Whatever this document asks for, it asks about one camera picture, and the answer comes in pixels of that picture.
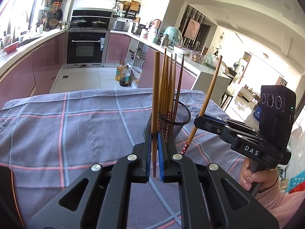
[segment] black mesh pen holder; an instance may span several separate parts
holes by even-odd
[[[173,108],[175,107],[176,100],[173,101]],[[173,143],[177,135],[180,133],[184,125],[188,124],[191,120],[191,113],[189,109],[181,102],[178,103],[175,121],[171,119],[172,114],[159,114],[159,130],[163,131],[164,140]],[[152,115],[148,120],[144,130],[144,138],[146,139],[147,133],[151,131]]]

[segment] sink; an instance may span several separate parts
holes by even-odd
[[[36,39],[38,39],[38,38],[40,38],[40,37],[42,37],[42,35],[34,36],[33,38],[29,38],[29,39],[27,39],[27,40],[24,40],[24,41],[22,41],[21,43],[19,43],[19,45],[18,45],[17,48],[19,48],[19,47],[21,47],[21,46],[24,46],[24,45],[26,45],[26,44],[29,44],[29,43],[31,43],[32,41],[34,41],[34,40],[36,40]]]

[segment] cooking oil bottle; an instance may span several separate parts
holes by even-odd
[[[121,78],[120,78],[120,85],[122,87],[127,87],[129,85],[130,75],[131,75],[131,71],[129,69],[129,66],[126,65],[122,71]]]
[[[119,62],[119,66],[116,68],[116,75],[115,75],[115,80],[120,81],[120,77],[122,74],[122,70],[124,69],[124,62]]]

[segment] camera lens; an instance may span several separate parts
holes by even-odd
[[[276,99],[275,99],[275,106],[277,109],[280,109],[281,106],[282,106],[282,98],[280,96],[278,96]]]
[[[265,94],[262,94],[261,100],[262,100],[262,103],[265,104],[265,102],[266,102],[266,95]]]
[[[268,94],[268,96],[267,96],[267,105],[268,105],[268,107],[273,106],[273,95],[272,94]]]

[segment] person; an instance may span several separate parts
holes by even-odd
[[[277,218],[280,228],[304,228],[305,225],[305,191],[282,194],[279,188],[277,169],[253,173],[251,161],[245,157],[240,170],[239,183],[250,190],[252,183],[262,183],[256,200]]]

